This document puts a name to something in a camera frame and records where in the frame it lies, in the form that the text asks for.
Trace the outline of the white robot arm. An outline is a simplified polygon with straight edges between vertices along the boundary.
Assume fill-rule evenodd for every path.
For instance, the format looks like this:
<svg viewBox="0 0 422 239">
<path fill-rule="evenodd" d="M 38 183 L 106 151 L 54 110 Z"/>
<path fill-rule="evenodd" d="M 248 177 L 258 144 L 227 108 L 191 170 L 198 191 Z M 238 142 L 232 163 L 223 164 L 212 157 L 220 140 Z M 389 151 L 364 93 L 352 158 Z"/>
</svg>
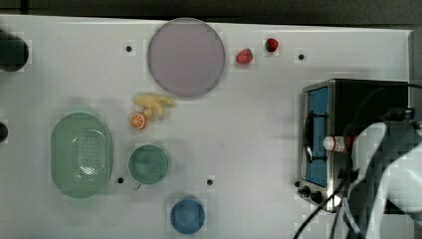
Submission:
<svg viewBox="0 0 422 239">
<path fill-rule="evenodd" d="M 381 239 L 391 202 L 421 222 L 421 131 L 407 122 L 379 122 L 352 144 L 357 178 L 342 200 L 335 239 Z"/>
</svg>

